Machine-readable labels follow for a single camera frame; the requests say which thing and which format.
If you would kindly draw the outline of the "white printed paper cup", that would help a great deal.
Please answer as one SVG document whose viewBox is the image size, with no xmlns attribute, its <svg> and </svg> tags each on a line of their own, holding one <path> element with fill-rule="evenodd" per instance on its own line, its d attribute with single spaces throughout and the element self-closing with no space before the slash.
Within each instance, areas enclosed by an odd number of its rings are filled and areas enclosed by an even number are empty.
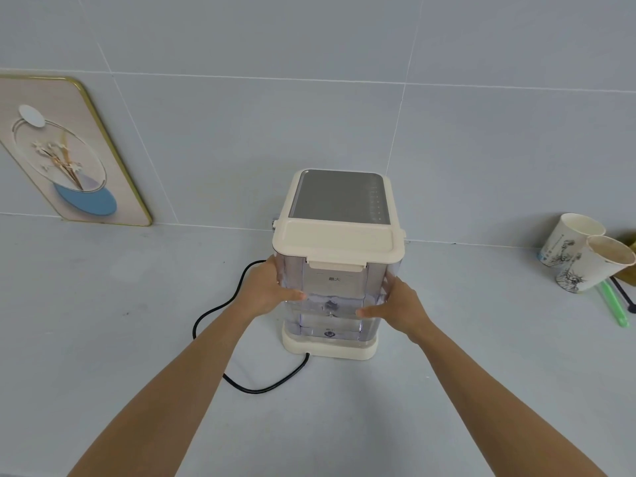
<svg viewBox="0 0 636 477">
<path fill-rule="evenodd" d="M 590 235 L 572 259 L 558 272 L 556 284 L 578 294 L 636 264 L 636 253 L 624 243 L 605 235 Z"/>
<path fill-rule="evenodd" d="M 576 213 L 562 214 L 542 249 L 537 254 L 540 263 L 553 268 L 570 261 L 586 239 L 605 235 L 606 228 L 591 217 Z"/>
</svg>

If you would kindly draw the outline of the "gold framed flower picture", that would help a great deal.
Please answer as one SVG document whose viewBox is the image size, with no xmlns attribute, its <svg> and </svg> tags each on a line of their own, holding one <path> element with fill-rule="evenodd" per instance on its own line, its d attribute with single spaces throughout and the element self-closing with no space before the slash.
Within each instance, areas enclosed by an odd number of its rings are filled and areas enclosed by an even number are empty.
<svg viewBox="0 0 636 477">
<path fill-rule="evenodd" d="M 61 218 L 153 224 L 78 79 L 0 74 L 0 145 Z"/>
</svg>

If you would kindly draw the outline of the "person's right hand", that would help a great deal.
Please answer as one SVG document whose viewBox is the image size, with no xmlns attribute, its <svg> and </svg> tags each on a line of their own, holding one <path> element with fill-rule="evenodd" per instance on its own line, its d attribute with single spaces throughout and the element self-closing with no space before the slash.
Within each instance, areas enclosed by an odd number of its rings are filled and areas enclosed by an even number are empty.
<svg viewBox="0 0 636 477">
<path fill-rule="evenodd" d="M 386 321 L 395 330 L 404 333 L 413 343 L 423 347 L 434 325 L 428 317 L 415 290 L 399 277 L 389 277 L 389 295 L 383 304 L 392 304 L 393 317 Z"/>
</svg>

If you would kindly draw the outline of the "cream water dispenser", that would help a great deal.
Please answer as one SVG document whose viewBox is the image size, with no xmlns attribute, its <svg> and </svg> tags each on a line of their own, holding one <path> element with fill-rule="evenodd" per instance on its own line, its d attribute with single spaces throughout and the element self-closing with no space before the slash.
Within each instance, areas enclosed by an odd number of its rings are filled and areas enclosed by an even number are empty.
<svg viewBox="0 0 636 477">
<path fill-rule="evenodd" d="M 314 168 L 298 171 L 292 180 L 281 215 L 272 223 L 273 231 L 275 223 L 282 217 L 395 224 L 401 228 L 389 179 L 370 172 Z M 369 347 L 297 342 L 286 335 L 282 326 L 282 344 L 288 352 L 299 355 L 363 361 L 375 355 L 378 336 L 377 341 Z"/>
</svg>

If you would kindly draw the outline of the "black stirring stick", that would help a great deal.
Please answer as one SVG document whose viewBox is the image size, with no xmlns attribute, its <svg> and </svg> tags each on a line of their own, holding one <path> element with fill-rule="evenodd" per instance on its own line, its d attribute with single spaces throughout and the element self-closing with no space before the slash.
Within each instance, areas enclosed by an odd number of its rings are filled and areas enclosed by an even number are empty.
<svg viewBox="0 0 636 477">
<path fill-rule="evenodd" d="M 610 281 L 614 284 L 615 288 L 617 289 L 617 291 L 619 292 L 619 294 L 623 298 L 623 300 L 625 302 L 625 305 L 626 305 L 626 310 L 629 313 L 636 315 L 636 303 L 634 303 L 632 301 L 631 297 L 624 290 L 624 288 L 621 286 L 621 284 L 616 279 L 616 277 L 614 277 L 614 276 L 610 277 Z"/>
</svg>

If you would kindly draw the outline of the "green plastic straw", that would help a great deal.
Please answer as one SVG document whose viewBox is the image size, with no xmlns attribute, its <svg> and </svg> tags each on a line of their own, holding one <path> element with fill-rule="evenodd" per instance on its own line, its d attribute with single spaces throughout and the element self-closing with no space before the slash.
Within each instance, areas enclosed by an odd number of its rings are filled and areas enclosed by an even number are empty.
<svg viewBox="0 0 636 477">
<path fill-rule="evenodd" d="M 621 328 L 629 328 L 630 322 L 626 315 L 626 310 L 620 302 L 612 284 L 608 280 L 604 280 L 600 282 L 599 290 L 618 326 Z"/>
</svg>

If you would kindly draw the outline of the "person's right forearm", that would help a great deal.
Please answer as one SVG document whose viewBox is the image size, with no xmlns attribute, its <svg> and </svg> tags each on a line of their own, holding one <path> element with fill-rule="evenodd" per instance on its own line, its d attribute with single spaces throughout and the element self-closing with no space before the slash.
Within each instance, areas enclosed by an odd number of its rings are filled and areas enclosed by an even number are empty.
<svg viewBox="0 0 636 477">
<path fill-rule="evenodd" d="M 496 477 L 607 477 L 429 320 L 409 332 Z"/>
</svg>

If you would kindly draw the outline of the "person's left hand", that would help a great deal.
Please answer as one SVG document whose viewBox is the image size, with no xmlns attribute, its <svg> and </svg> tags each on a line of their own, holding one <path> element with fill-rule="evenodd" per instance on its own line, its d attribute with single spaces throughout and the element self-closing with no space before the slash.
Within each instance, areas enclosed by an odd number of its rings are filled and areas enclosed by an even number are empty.
<svg viewBox="0 0 636 477">
<path fill-rule="evenodd" d="M 283 303 L 277 298 L 278 288 L 285 287 L 279 283 L 276 258 L 271 255 L 263 263 L 250 269 L 232 303 L 232 308 L 250 320 L 270 313 Z"/>
</svg>

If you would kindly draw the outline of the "person's left forearm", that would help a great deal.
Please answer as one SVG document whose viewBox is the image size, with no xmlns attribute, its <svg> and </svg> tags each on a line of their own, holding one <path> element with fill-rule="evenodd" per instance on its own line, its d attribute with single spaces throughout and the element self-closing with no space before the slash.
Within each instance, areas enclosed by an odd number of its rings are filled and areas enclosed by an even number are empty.
<svg viewBox="0 0 636 477">
<path fill-rule="evenodd" d="M 110 421 L 68 477 L 175 477 L 250 323 L 233 303 Z"/>
</svg>

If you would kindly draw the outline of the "yellow brown object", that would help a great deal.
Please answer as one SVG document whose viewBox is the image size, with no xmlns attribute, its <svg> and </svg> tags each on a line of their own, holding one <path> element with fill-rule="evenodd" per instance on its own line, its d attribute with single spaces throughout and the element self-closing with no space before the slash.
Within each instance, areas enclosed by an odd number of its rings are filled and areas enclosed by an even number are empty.
<svg viewBox="0 0 636 477">
<path fill-rule="evenodd" d="M 633 233 L 632 236 L 632 240 L 630 240 L 630 243 L 627 246 L 632 250 L 636 257 L 636 233 Z M 636 288 L 636 263 L 618 272 L 616 274 L 616 279 Z"/>
</svg>

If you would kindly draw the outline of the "clear water tank cream lid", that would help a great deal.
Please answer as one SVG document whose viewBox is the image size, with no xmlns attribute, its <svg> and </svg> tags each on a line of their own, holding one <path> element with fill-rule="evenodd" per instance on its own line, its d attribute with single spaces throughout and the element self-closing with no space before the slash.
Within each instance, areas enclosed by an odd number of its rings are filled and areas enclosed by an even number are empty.
<svg viewBox="0 0 636 477">
<path fill-rule="evenodd" d="M 272 246 L 279 281 L 305 295 L 286 303 L 286 335 L 297 342 L 374 344 L 379 320 L 360 318 L 357 311 L 386 301 L 405 255 L 405 236 L 395 224 L 277 221 Z"/>
</svg>

